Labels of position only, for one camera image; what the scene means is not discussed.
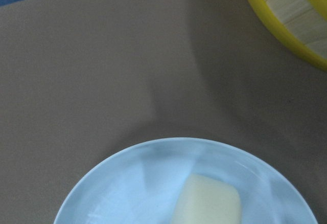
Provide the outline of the white steamed bun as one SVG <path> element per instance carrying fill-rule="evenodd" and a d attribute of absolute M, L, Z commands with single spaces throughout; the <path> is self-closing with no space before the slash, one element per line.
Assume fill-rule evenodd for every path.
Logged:
<path fill-rule="evenodd" d="M 241 223 L 242 206 L 235 187 L 193 174 L 185 181 L 171 223 Z"/>

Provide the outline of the light blue plate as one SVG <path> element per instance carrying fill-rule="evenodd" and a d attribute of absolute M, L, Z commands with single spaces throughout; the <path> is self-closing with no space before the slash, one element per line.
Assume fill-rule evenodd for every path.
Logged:
<path fill-rule="evenodd" d="M 55 223 L 170 223 L 185 180 L 204 175 L 236 188 L 241 223 L 316 223 L 307 202 L 278 171 L 236 147 L 166 138 L 126 148 L 88 172 Z"/>

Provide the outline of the yellow rimmed bamboo steamer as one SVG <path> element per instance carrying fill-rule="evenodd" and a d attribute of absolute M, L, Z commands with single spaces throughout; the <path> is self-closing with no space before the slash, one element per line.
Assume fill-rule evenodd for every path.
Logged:
<path fill-rule="evenodd" d="M 326 0 L 248 0 L 265 27 L 299 58 L 326 70 Z"/>

